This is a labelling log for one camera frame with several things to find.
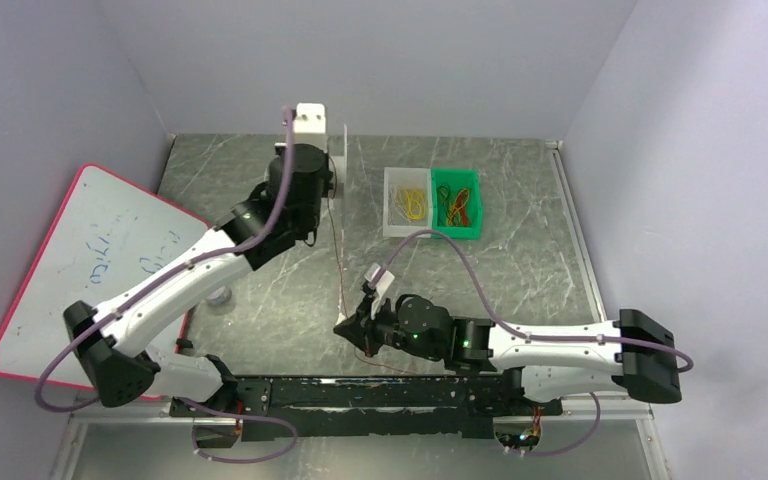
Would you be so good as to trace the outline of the clear white plastic bin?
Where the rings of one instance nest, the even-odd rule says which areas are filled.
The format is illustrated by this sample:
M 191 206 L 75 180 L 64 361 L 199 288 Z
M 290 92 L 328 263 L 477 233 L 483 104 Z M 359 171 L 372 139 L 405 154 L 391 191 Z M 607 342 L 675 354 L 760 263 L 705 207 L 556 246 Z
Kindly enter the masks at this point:
M 383 235 L 407 237 L 429 229 L 433 219 L 431 171 L 386 167 L 383 180 Z

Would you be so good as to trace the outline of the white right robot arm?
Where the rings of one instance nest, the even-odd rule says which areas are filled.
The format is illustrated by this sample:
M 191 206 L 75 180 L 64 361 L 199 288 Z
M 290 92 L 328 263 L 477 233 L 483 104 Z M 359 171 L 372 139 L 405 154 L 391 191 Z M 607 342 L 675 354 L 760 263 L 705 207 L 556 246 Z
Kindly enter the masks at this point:
M 673 333 L 635 309 L 587 325 L 500 326 L 417 295 L 383 304 L 367 297 L 333 331 L 369 356 L 387 346 L 460 375 L 514 372 L 535 403 L 597 392 L 650 404 L 682 399 Z

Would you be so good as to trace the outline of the green plastic bin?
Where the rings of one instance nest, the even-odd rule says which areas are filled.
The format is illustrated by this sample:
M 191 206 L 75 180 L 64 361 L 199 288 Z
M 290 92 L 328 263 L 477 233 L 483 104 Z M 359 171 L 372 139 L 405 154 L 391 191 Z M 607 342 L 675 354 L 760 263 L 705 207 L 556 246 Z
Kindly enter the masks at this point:
M 477 172 L 435 168 L 431 170 L 431 187 L 432 228 L 453 239 L 479 239 L 484 210 Z

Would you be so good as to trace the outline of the grey perforated cable spool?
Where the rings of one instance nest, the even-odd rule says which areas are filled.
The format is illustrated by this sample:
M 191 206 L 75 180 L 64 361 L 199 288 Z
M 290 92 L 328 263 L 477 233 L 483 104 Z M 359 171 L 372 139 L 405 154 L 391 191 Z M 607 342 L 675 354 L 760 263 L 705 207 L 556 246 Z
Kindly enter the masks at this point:
M 338 155 L 329 156 L 329 172 L 331 179 L 327 198 L 341 199 L 345 195 L 348 172 L 348 126 L 343 125 L 341 143 L 342 150 Z

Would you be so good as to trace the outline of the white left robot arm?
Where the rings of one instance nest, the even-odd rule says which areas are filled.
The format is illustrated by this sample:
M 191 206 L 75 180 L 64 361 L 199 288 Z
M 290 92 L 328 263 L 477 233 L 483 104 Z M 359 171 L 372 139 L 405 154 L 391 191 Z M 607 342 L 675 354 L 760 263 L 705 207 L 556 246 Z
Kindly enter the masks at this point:
M 154 338 L 208 294 L 302 242 L 314 245 L 332 185 L 328 153 L 309 144 L 278 150 L 268 178 L 189 250 L 114 300 L 64 311 L 75 356 L 108 408 L 141 396 L 187 398 L 216 410 L 236 402 L 238 381 L 216 356 L 152 347 Z

